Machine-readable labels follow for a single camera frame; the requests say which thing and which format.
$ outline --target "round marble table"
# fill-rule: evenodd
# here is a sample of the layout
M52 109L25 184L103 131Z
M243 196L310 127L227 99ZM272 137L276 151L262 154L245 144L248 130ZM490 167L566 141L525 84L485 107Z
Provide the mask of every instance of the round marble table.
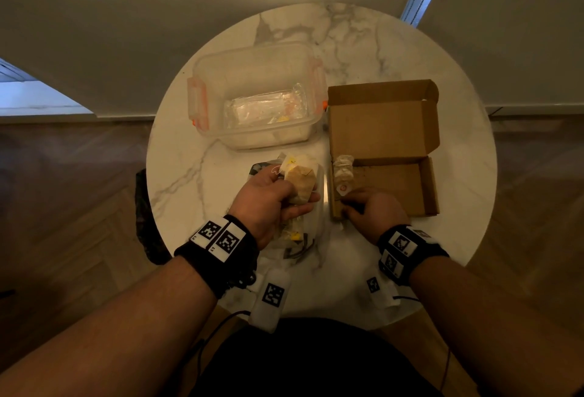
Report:
M468 77L442 48L400 20L353 5L297 4L249 17L218 34L176 75L158 109L147 155L148 192L156 224L173 252L208 217L223 215L256 162L279 150L233 151L202 137L187 117L186 79L201 56L251 45L303 40L325 66L329 86L431 78L440 91L440 146L431 154L440 214L413 223L440 240L466 264L479 246L495 200L497 161L493 134ZM291 150L329 161L323 128ZM326 215L316 250L289 268L293 284L287 316L320 316L364 329L392 323L420 308L412 301L386 310L373 306L363 273L376 264L377 248L351 224ZM260 269L275 261L260 257ZM409 288L400 294L413 295ZM236 288L220 301L234 312L250 309L255 296Z

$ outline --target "black wristband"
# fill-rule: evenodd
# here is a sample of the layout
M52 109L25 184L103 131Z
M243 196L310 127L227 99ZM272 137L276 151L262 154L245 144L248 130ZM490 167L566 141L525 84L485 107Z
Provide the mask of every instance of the black wristband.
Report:
M424 260L449 257L442 246L419 229L398 225L385 231L377 241L381 253L379 269L398 285L409 286L409 275Z
M233 286L245 288L255 280L258 245L237 217L207 221L175 251L199 273L217 298Z

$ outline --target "clear plastic wrap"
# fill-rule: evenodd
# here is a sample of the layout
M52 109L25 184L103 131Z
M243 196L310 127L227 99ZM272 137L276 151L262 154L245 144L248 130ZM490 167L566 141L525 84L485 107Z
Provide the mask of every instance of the clear plastic wrap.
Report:
M308 116L306 94L297 83L291 90L238 97L225 103L224 115L230 129L302 119Z

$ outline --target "cardboard box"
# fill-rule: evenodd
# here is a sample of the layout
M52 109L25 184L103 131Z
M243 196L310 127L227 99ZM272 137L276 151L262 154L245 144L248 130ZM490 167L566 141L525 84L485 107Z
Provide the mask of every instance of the cardboard box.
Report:
M341 196L332 162L355 158L354 188L373 186L394 194L409 216L439 211L432 160L440 145L438 88L431 80L332 86L328 90L331 143L331 213L340 219Z

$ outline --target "wooden floor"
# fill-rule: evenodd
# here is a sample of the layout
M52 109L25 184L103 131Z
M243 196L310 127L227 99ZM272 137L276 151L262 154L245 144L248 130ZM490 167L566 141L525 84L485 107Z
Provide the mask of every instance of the wooden floor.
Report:
M584 117L492 125L495 210L469 269L584 337ZM133 198L150 126L0 127L0 291L17 290L0 301L0 371L154 269ZM425 312L377 333L439 385L447 347ZM454 358L444 394L476 395Z

